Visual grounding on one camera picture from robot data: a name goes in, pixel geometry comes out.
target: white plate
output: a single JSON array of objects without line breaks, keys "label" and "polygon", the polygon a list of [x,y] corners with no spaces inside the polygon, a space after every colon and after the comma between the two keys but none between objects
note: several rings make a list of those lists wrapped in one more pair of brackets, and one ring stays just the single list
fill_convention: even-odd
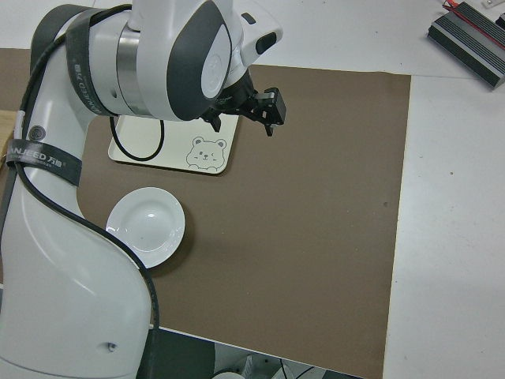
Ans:
[{"label": "white plate", "polygon": [[159,265],[174,253],[184,227],[184,212],[178,200],[155,187],[128,193],[107,220],[107,231],[128,245],[147,268]]}]

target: brown mat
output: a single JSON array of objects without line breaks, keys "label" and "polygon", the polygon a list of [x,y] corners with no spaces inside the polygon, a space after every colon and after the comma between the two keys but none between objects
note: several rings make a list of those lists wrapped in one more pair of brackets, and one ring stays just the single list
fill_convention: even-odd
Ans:
[{"label": "brown mat", "polygon": [[281,88],[286,124],[267,138],[241,120],[217,177],[112,162],[107,121],[94,122],[83,213],[104,225],[128,192],[170,191],[186,233],[151,271],[163,326],[382,377],[410,78],[264,66],[252,75],[257,88]]}]

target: table surface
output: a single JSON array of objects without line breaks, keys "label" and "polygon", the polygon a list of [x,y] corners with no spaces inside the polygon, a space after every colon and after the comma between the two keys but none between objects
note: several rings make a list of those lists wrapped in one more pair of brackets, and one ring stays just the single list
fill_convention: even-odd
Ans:
[{"label": "table surface", "polygon": [[[259,63],[413,75],[383,377],[505,377],[505,86],[491,92],[427,41],[441,0],[258,2],[285,30]],[[29,47],[62,3],[4,0],[0,47]]]}]

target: cartoon bear face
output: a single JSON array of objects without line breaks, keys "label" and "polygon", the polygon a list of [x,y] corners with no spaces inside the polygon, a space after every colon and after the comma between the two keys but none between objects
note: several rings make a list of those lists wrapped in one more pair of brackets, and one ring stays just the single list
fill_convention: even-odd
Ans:
[{"label": "cartoon bear face", "polygon": [[224,164],[225,140],[205,141],[202,137],[193,140],[193,148],[186,156],[188,165],[200,169],[217,171]]}]

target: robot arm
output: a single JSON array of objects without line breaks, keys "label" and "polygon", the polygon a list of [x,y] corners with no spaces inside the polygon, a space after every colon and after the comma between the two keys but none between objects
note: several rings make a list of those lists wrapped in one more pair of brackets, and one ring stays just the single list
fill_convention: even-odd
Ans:
[{"label": "robot arm", "polygon": [[271,132],[282,97],[258,94],[247,67],[282,32],[246,0],[68,10],[32,71],[8,151],[0,377],[133,379],[159,323],[152,281],[128,246],[84,219],[68,167],[78,171],[98,114],[202,117],[216,130],[220,113],[244,114]]}]

